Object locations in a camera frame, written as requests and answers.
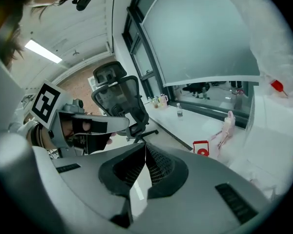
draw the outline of white wall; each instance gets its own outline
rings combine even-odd
[[[124,69],[127,71],[127,75],[139,77],[137,70],[130,57],[130,54],[125,44],[125,41],[123,39],[123,36],[121,35],[114,37],[114,54],[115,54],[116,60],[119,61],[121,65],[124,67]],[[140,79],[138,79],[138,81],[139,81],[140,95],[142,95],[141,100],[143,101],[143,103],[147,103],[147,97],[142,87]]]
[[[127,7],[130,6],[131,0],[114,0],[113,6],[113,37],[123,33],[126,18]]]
[[[119,61],[124,69],[127,71],[127,75],[139,77],[122,36],[127,18],[127,7],[130,6],[130,3],[131,0],[114,0],[113,48],[116,60]],[[140,80],[139,90],[140,95],[142,95],[142,101],[146,103],[147,97]]]
[[[108,39],[108,44],[111,50],[113,50],[113,35],[112,35],[113,3],[114,3],[114,0],[106,0],[107,39]]]

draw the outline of fluorescent light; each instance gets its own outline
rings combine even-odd
[[[38,43],[34,42],[33,40],[30,40],[26,45],[25,48],[30,49],[31,51],[34,51],[38,55],[41,55],[55,63],[59,63],[62,59],[58,56],[51,53],[49,50],[45,49],[44,47],[40,46]]]

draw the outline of chair headrest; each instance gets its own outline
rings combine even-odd
[[[109,62],[93,71],[94,82],[97,88],[117,82],[126,75],[127,72],[118,61]]]

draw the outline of window frame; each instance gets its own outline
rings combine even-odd
[[[152,92],[151,86],[148,82],[148,79],[151,77],[155,77],[159,90],[161,94],[165,94],[168,96],[168,105],[170,106],[177,106],[177,103],[180,103],[181,107],[183,109],[209,116],[221,121],[224,121],[224,119],[228,116],[228,110],[223,109],[223,108],[218,108],[212,105],[207,105],[207,104],[202,104],[202,103],[194,103],[194,102],[187,102],[187,101],[179,101],[175,99],[175,95],[173,92],[172,87],[164,87],[162,78],[159,72],[159,68],[156,64],[155,58],[153,56],[151,47],[147,41],[147,38],[140,26],[140,23],[144,20],[144,16],[141,13],[140,9],[138,8],[140,0],[131,0],[130,6],[127,8],[127,18],[126,18],[126,24],[123,32],[123,38],[126,43],[126,46],[129,50],[129,54],[131,56],[131,59],[133,61],[133,64],[137,70],[139,79],[141,81],[142,87],[146,93],[147,97],[154,97],[154,94]],[[137,33],[134,39],[131,38],[131,35],[129,34],[129,28],[131,25],[134,25],[136,27]],[[153,71],[149,72],[148,74],[141,76],[139,67],[136,63],[136,60],[133,56],[133,50],[135,46],[141,41],[141,44],[143,44],[147,57],[149,58],[150,64],[152,66]],[[242,113],[237,110],[232,110],[233,114],[235,115],[235,122],[236,126],[241,127],[241,128],[246,128],[248,120],[249,120],[249,115]]]

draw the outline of office chair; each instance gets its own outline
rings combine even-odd
[[[128,76],[127,72],[118,61],[100,66],[93,71],[95,90],[92,100],[106,113],[107,116],[133,118],[136,123],[117,134],[127,136],[127,141],[135,139],[146,142],[143,138],[150,134],[158,134],[158,130],[144,133],[148,125],[149,116],[141,101],[138,79]]]

